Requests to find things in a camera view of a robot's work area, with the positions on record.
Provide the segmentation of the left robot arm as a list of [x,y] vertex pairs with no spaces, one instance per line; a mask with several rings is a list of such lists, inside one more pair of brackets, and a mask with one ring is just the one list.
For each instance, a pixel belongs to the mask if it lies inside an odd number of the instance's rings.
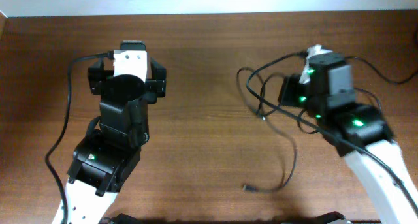
[[100,114],[73,153],[54,223],[99,223],[140,161],[150,139],[148,105],[165,96],[167,70],[156,60],[132,67],[98,60],[88,68],[89,88],[101,98]]

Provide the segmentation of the black cable dark plug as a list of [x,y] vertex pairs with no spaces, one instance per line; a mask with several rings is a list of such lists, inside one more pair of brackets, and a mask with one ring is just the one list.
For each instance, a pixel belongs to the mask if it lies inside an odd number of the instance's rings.
[[271,112],[265,113],[264,108],[263,108],[263,103],[260,101],[258,106],[252,106],[248,99],[245,97],[244,92],[242,90],[241,87],[241,83],[240,83],[240,74],[244,71],[248,71],[250,73],[254,73],[255,69],[252,69],[251,67],[242,67],[240,68],[237,73],[236,73],[236,87],[238,90],[238,93],[240,95],[240,98],[242,99],[244,105],[249,109],[249,111],[258,119],[262,120],[263,122],[266,123],[266,125],[278,136],[283,137],[284,139],[288,140],[291,143],[291,147],[292,147],[292,151],[293,151],[293,159],[292,159],[292,165],[291,165],[291,170],[290,173],[287,175],[287,177],[285,178],[286,173],[283,172],[283,177],[281,182],[271,188],[262,188],[262,187],[257,187],[256,185],[251,185],[251,184],[243,184],[242,185],[242,190],[244,192],[251,192],[251,193],[275,193],[278,192],[280,190],[282,190],[283,188],[285,188],[287,186],[287,184],[291,181],[291,178],[294,175],[295,169],[297,167],[297,157],[298,157],[298,147],[297,147],[297,143],[295,142],[295,139],[293,137],[291,137],[288,133],[286,133],[285,131],[282,131],[280,129],[278,129],[277,127],[275,127],[273,125],[273,123],[269,120],[269,115],[271,115],[272,113],[274,113],[274,111],[272,110]]

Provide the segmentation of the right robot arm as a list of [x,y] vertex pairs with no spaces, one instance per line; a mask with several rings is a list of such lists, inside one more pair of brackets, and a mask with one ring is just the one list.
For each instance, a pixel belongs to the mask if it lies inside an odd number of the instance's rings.
[[417,188],[381,110],[356,100],[341,55],[302,52],[305,68],[287,78],[279,102],[316,119],[317,131],[359,179],[382,223],[417,222]]

